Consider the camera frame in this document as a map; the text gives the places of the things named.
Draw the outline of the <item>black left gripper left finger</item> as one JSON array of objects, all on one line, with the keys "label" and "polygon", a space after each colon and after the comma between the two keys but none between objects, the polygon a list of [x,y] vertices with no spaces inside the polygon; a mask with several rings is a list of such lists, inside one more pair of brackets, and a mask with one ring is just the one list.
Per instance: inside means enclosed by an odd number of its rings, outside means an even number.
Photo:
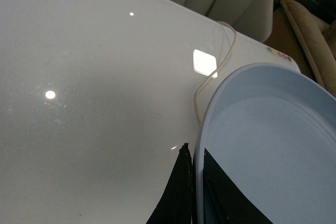
[{"label": "black left gripper left finger", "polygon": [[178,152],[163,195],[147,223],[192,223],[194,168],[189,143]]}]

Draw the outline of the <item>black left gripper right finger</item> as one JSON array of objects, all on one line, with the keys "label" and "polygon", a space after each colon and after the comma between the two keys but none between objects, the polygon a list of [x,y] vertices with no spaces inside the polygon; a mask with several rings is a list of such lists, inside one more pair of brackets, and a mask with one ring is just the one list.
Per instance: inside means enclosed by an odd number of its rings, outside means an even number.
[{"label": "black left gripper right finger", "polygon": [[206,223],[271,223],[238,189],[208,150],[204,153],[203,182]]}]

